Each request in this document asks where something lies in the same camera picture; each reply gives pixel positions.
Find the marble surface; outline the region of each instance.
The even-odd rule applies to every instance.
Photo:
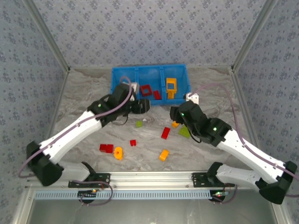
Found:
[[[236,92],[227,69],[188,68],[192,91],[209,83],[221,83],[231,93],[243,136],[248,139]],[[88,105],[110,91],[111,69],[74,69],[70,71],[64,89],[54,133],[58,133],[77,119]],[[225,92],[210,87],[199,93],[200,107],[208,117],[219,117],[235,127],[231,105]],[[88,162],[96,171],[168,171],[207,170],[215,161],[237,168],[247,168],[232,155],[205,143],[187,139],[171,127],[170,106],[153,106],[146,114],[130,114],[123,126],[109,124],[78,143],[64,157],[64,161]],[[136,128],[137,120],[146,119]],[[121,117],[116,122],[123,122]],[[170,127],[168,139],[161,138],[164,127]],[[136,139],[131,147],[129,140]],[[123,160],[99,151],[100,144],[114,144],[123,148]],[[163,149],[169,150],[166,161],[159,160]]]

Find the red block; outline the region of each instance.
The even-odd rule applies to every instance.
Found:
[[[151,88],[150,88],[149,84],[147,84],[147,85],[141,85],[140,86],[140,90],[141,90],[141,95],[143,97],[148,97],[148,96],[150,96],[152,94]]]
[[[130,140],[131,146],[136,146],[136,140]]]
[[[113,145],[101,144],[100,151],[103,153],[113,153]]]
[[[170,128],[167,128],[167,127],[164,128],[164,131],[163,131],[163,133],[162,133],[161,138],[162,138],[162,139],[167,139],[169,132],[170,132]]]
[[[162,99],[158,90],[154,91],[155,99]]]

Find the green block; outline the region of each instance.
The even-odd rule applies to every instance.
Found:
[[[184,125],[184,127],[182,127],[179,132],[178,132],[180,135],[186,137],[186,138],[190,138],[190,134],[189,134],[189,131],[188,131],[188,128]]]
[[[142,127],[142,120],[136,121],[136,127]]]

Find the wall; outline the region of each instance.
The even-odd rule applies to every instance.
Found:
[[[299,165],[299,2],[279,1],[238,71],[262,149]],[[297,181],[292,193],[299,193]],[[299,199],[287,200],[299,223]]]
[[[0,223],[21,193],[25,147],[49,128],[64,73],[21,0],[0,4]]]
[[[69,66],[232,64],[264,0],[34,0]]]

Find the blue bin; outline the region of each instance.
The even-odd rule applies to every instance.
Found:
[[[178,105],[184,102],[183,96],[191,91],[188,73],[185,64],[152,65],[136,67],[112,68],[111,93],[116,85],[120,83],[122,76],[127,76],[131,82],[137,82],[140,86],[149,84],[152,95],[143,97],[141,91],[137,99],[146,98],[151,105]],[[174,99],[167,99],[166,78],[177,79],[177,93]],[[158,90],[161,100],[155,100],[154,91]]]

